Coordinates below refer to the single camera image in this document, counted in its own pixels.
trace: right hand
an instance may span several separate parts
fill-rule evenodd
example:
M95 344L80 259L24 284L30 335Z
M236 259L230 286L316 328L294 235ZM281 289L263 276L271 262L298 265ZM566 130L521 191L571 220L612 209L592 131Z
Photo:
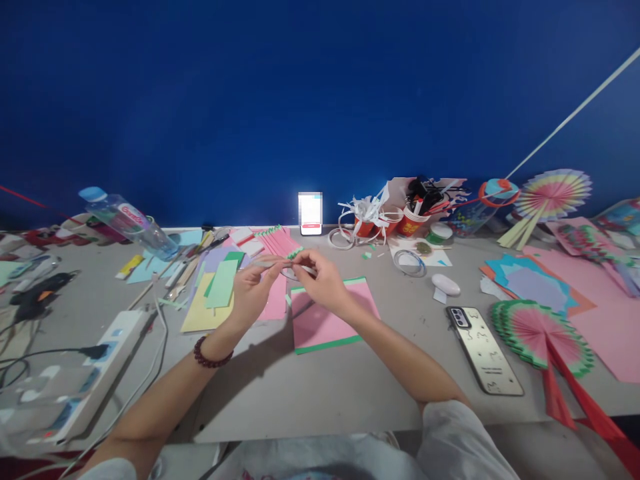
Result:
M318 276L313 278L300 265L314 268ZM358 303L345 287L335 264L318 250L302 250L293 259L293 271L311 299L340 318L358 308Z

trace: plug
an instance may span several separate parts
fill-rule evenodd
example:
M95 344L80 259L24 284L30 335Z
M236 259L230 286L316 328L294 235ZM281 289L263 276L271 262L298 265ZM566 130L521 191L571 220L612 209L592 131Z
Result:
M98 360L102 358L102 356L107 352L108 348L109 346L104 344L95 345L93 347L84 347L84 348L78 349L78 353L84 353L91 360Z

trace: power strip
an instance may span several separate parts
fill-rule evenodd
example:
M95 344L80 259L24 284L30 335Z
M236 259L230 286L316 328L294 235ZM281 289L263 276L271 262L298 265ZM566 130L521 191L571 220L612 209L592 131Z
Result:
M63 445L84 432L133 351L142 328L149 319L149 312L142 310L122 311L115 318L97 345L106 344L108 350L98 360L86 359L84 364L96 368L97 375L91 379L91 391L80 398L62 397L65 408L48 429L34 432L28 445L53 443Z

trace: white sleeve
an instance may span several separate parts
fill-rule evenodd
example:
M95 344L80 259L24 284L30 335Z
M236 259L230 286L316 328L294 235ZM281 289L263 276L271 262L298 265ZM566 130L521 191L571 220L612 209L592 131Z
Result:
M518 478L466 405L456 400L429 403L422 422L417 461L428 478Z
M136 480L135 468L126 459L110 459L98 463L78 480Z

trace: white shirt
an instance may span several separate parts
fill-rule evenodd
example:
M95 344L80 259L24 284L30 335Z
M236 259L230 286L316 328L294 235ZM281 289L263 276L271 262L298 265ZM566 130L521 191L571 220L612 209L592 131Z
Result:
M287 480L307 472L339 480L517 478L478 417L451 400L426 406L416 458L371 435L248 441L222 462L210 480ZM112 459L80 480L136 480L136 476L131 462Z

